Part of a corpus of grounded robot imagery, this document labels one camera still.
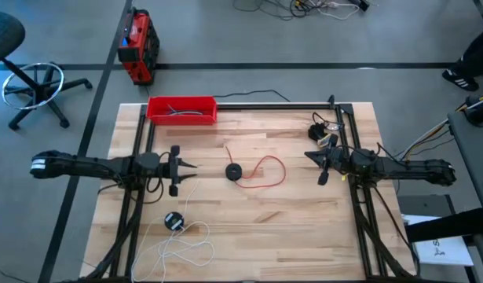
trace black puck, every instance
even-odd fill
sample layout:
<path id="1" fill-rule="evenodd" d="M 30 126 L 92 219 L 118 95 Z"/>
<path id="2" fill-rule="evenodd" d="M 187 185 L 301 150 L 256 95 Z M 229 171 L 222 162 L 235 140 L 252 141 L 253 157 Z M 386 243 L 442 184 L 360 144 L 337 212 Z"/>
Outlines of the black puck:
<path id="1" fill-rule="evenodd" d="M 237 181 L 241 179 L 241 175 L 243 174 L 243 170 L 241 170 L 241 166 L 239 164 L 229 164 L 225 168 L 225 177 L 231 181 Z"/>
<path id="2" fill-rule="evenodd" d="M 164 218 L 164 226 L 172 231 L 179 230 L 184 226 L 184 217 L 178 212 L 170 212 Z"/>

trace red plastic bin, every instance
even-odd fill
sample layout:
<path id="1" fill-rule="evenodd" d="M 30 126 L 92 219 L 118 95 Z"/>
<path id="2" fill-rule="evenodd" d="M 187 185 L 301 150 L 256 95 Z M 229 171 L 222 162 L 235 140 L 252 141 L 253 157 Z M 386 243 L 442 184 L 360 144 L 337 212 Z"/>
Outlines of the red plastic bin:
<path id="1" fill-rule="evenodd" d="M 197 111 L 202 115 L 170 115 L 173 110 Z M 213 125 L 217 122 L 217 102 L 213 97 L 150 97 L 147 118 L 156 125 Z"/>

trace wooden tabletop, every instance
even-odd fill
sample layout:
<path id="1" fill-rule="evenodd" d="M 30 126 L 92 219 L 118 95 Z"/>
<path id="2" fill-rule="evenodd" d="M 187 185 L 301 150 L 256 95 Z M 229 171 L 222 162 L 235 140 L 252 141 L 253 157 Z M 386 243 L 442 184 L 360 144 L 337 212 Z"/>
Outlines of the wooden tabletop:
<path id="1" fill-rule="evenodd" d="M 109 158 L 131 154 L 140 107 L 120 105 Z M 381 137 L 372 104 L 353 103 L 353 107 L 362 147 L 376 149 L 376 142 L 381 142 Z M 218 122 L 213 126 L 156 127 L 152 151 L 163 153 L 172 145 L 180 145 L 180 157 L 198 167 L 180 173 L 195 172 L 198 177 L 180 184 L 178 197 L 168 195 L 169 182 L 165 182 L 163 199 L 144 206 L 138 247 L 154 218 L 171 211 L 184 211 L 185 200 L 199 181 L 188 202 L 185 225 L 195 221 L 207 223 L 209 241 L 215 249 L 213 261 L 204 267 L 193 266 L 177 257 L 166 258 L 167 281 L 364 279 L 348 183 L 338 172 L 330 170 L 327 185 L 317 185 L 320 169 L 304 156 L 305 151 L 317 150 L 316 143 L 307 137 L 312 112 L 220 111 Z M 317 112 L 325 119 L 335 121 L 333 111 Z M 148 127 L 149 122 L 144 128 L 142 152 Z M 350 136 L 347 123 L 346 132 Z M 287 169 L 285 181 L 270 188 L 242 189 L 236 186 L 225 178 L 225 167 L 230 163 L 226 147 L 234 162 L 242 166 L 244 175 L 250 174 L 263 156 L 277 156 Z M 254 186 L 278 182 L 282 177 L 281 165 L 275 160 L 267 160 L 254 173 L 253 179 L 240 183 Z M 103 186 L 107 184 L 110 182 L 102 182 Z M 380 182 L 378 188 L 402 227 L 392 183 Z M 99 195 L 81 276 L 92 271 L 91 265 L 96 265 L 112 245 L 123 194 L 121 189 L 114 188 Z M 155 198 L 156 193 L 145 194 L 145 200 Z M 397 235 L 375 193 L 372 198 L 382 241 L 401 265 L 413 272 L 410 251 Z M 158 221 L 151 226 L 142 250 L 169 236 L 170 231 L 163 221 Z M 180 238 L 195 243 L 205 236 L 204 226 L 193 226 Z M 167 250 L 178 248 L 171 244 Z M 122 251 L 119 268 L 122 271 L 126 251 L 127 243 Z M 210 254 L 211 248 L 202 246 L 190 249 L 183 256 L 204 263 Z M 157 252 L 144 255 L 135 270 L 137 277 L 148 274 L 157 258 Z M 376 271 L 374 256 L 371 261 Z M 163 267 L 158 265 L 147 280 L 161 281 L 162 277 Z"/>

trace white paper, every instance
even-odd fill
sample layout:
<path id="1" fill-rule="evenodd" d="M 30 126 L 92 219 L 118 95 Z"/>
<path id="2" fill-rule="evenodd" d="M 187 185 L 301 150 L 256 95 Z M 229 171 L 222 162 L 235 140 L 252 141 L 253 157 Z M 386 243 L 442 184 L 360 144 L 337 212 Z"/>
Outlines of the white paper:
<path id="1" fill-rule="evenodd" d="M 439 219 L 435 216 L 404 215 L 408 224 Z M 473 266 L 467 245 L 462 237 L 448 237 L 432 241 L 414 243 L 416 253 L 421 263 Z"/>

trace black pants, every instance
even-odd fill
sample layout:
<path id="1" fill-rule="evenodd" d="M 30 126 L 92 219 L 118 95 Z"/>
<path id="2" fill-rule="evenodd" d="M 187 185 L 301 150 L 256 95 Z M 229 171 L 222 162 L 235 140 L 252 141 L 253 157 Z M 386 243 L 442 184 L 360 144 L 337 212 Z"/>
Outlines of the black pants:
<path id="1" fill-rule="evenodd" d="M 483 32 L 468 46 L 463 60 L 456 63 L 452 69 L 471 78 L 483 75 Z"/>

